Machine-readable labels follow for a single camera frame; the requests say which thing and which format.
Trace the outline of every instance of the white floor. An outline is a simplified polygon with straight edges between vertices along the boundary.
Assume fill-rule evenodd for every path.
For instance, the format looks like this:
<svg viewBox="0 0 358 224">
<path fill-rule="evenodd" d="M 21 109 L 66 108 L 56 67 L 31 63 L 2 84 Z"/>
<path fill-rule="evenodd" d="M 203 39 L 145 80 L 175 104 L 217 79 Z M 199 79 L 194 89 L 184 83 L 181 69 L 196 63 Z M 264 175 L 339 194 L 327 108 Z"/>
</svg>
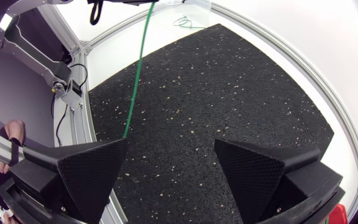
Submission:
<svg viewBox="0 0 358 224">
<path fill-rule="evenodd" d="M 174 27 L 172 25 L 173 21 L 181 17 L 183 17 L 183 13 L 177 9 L 169 9 L 152 16 L 147 31 L 144 56 L 199 30 Z M 341 187 L 346 191 L 346 194 L 341 203 L 348 209 L 357 192 L 357 167 L 345 134 L 329 106 L 312 84 L 271 46 L 227 19 L 211 13 L 210 25 L 217 23 L 226 26 L 247 39 L 281 66 L 302 87 L 327 119 L 335 134 L 322 162 L 343 176 Z M 139 58 L 143 29 L 144 22 L 133 25 L 98 45 L 90 52 L 87 61 L 88 80 L 91 89 Z"/>
</svg>

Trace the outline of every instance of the green wire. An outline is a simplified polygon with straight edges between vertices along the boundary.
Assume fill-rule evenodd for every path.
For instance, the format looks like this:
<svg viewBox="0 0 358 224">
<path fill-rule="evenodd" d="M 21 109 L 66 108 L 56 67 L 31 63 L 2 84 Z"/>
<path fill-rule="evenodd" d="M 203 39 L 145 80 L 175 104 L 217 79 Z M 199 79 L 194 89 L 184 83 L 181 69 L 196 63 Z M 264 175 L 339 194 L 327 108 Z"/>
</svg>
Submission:
<svg viewBox="0 0 358 224">
<path fill-rule="evenodd" d="M 132 94 L 131 108 L 129 109 L 128 119 L 127 119 L 127 126 L 125 127 L 125 132 L 124 132 L 123 138 L 126 138 L 127 135 L 128 135 L 128 129 L 129 129 L 129 125 L 131 123 L 132 112 L 134 111 L 135 98 L 136 98 L 136 93 L 137 93 L 137 86 L 139 84 L 140 69 L 142 68 L 144 42 L 145 42 L 145 39 L 146 39 L 147 27 L 149 26 L 149 21 L 150 21 L 150 17 L 152 15 L 152 12 L 153 12 L 154 4 L 155 4 L 155 2 L 153 2 L 152 5 L 150 6 L 149 14 L 147 15 L 147 18 L 146 18 L 146 25 L 144 27 L 144 32 L 143 32 L 142 46 L 140 47 L 140 57 L 139 57 L 139 61 L 137 62 L 137 71 L 136 71 L 136 77 L 135 77 L 134 93 Z"/>
<path fill-rule="evenodd" d="M 193 22 L 191 20 L 189 20 L 187 18 L 187 16 L 185 16 L 185 15 L 183 15 L 182 18 L 173 22 L 172 25 L 182 27 L 182 28 L 189 28 L 189 29 L 205 29 L 206 28 L 206 27 L 193 27 Z"/>
</svg>

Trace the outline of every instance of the human hand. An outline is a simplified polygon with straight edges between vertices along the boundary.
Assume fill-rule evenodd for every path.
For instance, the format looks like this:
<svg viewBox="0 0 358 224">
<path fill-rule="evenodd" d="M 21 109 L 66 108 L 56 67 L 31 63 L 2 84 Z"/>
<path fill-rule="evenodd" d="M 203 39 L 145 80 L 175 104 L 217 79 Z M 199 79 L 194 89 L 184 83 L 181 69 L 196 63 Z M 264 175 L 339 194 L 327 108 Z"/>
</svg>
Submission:
<svg viewBox="0 0 358 224">
<path fill-rule="evenodd" d="M 3 162 L 0 162 L 0 173 L 6 174 L 9 171 L 10 168 L 11 167 L 8 166 L 7 164 L 5 164 Z"/>
<path fill-rule="evenodd" d="M 4 214 L 4 224 L 18 224 L 13 217 L 9 217 L 6 213 Z"/>
</svg>

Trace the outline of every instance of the speckled rubber flooring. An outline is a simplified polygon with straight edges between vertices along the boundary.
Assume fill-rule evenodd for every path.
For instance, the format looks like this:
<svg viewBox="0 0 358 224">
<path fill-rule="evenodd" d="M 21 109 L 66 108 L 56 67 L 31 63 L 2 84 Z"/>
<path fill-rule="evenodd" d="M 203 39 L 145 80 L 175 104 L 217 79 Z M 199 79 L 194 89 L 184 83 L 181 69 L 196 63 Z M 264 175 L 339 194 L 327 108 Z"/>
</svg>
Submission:
<svg viewBox="0 0 358 224">
<path fill-rule="evenodd" d="M 114 186 L 129 223 L 242 223 L 216 138 L 324 152 L 333 137 L 290 76 L 222 25 L 143 62 L 130 148 Z M 122 138 L 135 71 L 133 63 L 90 91 L 98 140 Z"/>
</svg>

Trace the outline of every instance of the red object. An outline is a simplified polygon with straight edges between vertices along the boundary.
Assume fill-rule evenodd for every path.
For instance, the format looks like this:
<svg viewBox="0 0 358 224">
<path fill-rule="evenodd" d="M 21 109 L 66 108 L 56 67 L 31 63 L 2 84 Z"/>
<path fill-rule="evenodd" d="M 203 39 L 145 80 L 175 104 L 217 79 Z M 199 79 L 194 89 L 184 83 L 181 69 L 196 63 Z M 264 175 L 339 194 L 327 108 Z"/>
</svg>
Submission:
<svg viewBox="0 0 358 224">
<path fill-rule="evenodd" d="M 341 204 L 336 205 L 331 214 L 329 214 L 329 224 L 347 224 L 345 206 Z"/>
</svg>

